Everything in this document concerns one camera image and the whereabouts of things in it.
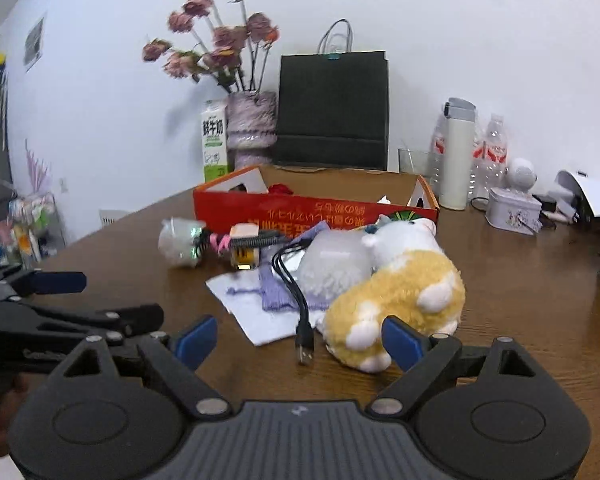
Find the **white wall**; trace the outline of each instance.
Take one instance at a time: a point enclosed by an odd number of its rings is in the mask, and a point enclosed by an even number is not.
[[[225,22],[237,6],[217,0]],[[98,228],[99,208],[137,209],[202,180],[198,114],[222,92],[143,64],[147,37],[168,34],[182,0],[20,0],[3,36],[10,77],[14,180],[27,190],[24,139],[52,164],[70,237]],[[280,54],[312,52],[348,18],[354,49],[385,49],[390,67],[390,166],[395,148],[426,149],[440,105],[473,101],[505,115],[510,152],[539,171],[600,174],[600,0],[247,0],[280,25]],[[24,72],[24,38],[46,16],[42,59]],[[69,193],[59,194],[58,179]]]

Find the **flower bouquet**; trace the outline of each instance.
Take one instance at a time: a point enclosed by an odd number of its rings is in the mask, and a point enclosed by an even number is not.
[[[144,46],[142,58],[144,61],[157,61],[161,56],[168,55],[163,68],[174,78],[190,77],[198,82],[203,75],[208,75],[228,93],[260,92],[269,51],[280,34],[278,28],[261,12],[247,18],[244,0],[234,0],[234,3],[240,5],[243,24],[228,27],[222,22],[214,0],[186,0],[182,10],[175,10],[169,15],[167,24],[172,32],[190,32],[196,41],[193,48],[177,50],[171,42],[156,38]],[[196,32],[196,26],[200,22],[205,22],[211,30],[212,50],[206,47]],[[248,76],[245,76],[242,68],[242,53],[245,48],[248,49],[250,59],[251,74]],[[262,52],[264,60],[256,81],[258,54]]]

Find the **wall picture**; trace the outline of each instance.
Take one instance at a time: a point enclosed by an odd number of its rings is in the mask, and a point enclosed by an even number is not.
[[[42,28],[44,22],[45,19],[40,18],[40,21],[29,31],[24,42],[24,66],[27,71],[42,56]]]

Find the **wooden table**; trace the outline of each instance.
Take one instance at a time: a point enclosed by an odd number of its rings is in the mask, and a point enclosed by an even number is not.
[[[198,374],[235,406],[243,399],[357,399],[364,405],[395,379],[395,367],[376,376],[344,368],[319,338],[312,368],[296,365],[292,338],[253,347],[205,286],[227,267],[209,261],[197,269],[169,269],[158,253],[160,222],[173,216],[192,218],[190,192],[70,246],[44,267],[82,270],[87,289],[44,301],[78,309],[155,301],[164,308],[168,332],[212,314],[219,322],[218,347]],[[510,335],[538,359],[589,418],[592,444],[578,478],[600,480],[600,237],[566,226],[527,237],[490,227],[474,210],[444,210],[438,240],[467,290],[456,335],[471,345]]]

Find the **purple cloth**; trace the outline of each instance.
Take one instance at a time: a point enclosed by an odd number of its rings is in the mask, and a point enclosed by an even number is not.
[[[329,225],[324,220],[308,231],[302,233],[298,238],[295,238],[291,243],[298,240],[313,240],[315,235],[320,231],[329,229]],[[260,251],[260,266],[258,274],[260,276],[260,288],[229,288],[228,294],[259,294],[262,297],[262,309],[266,312],[282,312],[285,310],[297,311],[298,305],[293,299],[284,283],[282,283],[273,274],[271,267],[271,259],[282,245],[263,248]],[[309,310],[327,310],[329,302],[314,294],[305,294]]]

